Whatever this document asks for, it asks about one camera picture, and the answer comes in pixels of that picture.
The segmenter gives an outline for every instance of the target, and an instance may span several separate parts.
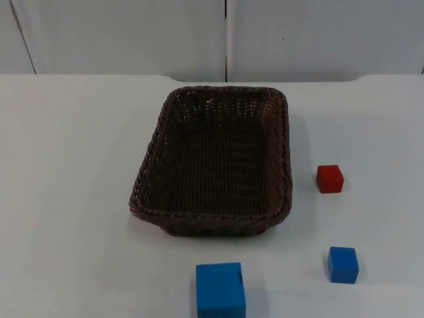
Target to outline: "wicker basket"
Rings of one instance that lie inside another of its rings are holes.
[[[130,198],[172,235],[253,235],[292,206],[288,106],[266,87],[169,94]]]

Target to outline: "cube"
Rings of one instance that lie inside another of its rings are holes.
[[[332,283],[355,284],[358,273],[359,265],[354,248],[330,248],[329,275]]]
[[[196,296],[198,318],[245,318],[240,263],[197,265]]]
[[[338,165],[318,166],[317,184],[321,193],[341,192],[344,180]]]

